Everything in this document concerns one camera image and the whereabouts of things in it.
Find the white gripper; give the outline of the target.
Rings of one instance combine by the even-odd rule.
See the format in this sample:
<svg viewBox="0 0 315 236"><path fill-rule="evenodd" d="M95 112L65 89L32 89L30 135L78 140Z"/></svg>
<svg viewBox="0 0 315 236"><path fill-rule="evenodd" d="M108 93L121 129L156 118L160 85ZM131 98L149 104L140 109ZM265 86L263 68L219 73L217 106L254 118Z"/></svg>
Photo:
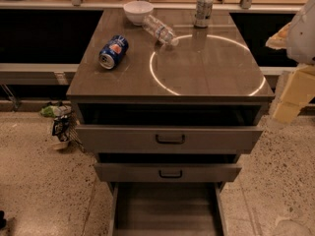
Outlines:
<svg viewBox="0 0 315 236"><path fill-rule="evenodd" d="M315 0L308 0L290 24L268 38L266 46L286 49L289 59L303 63L288 75L272 115L279 123L289 124L315 97Z"/></svg>

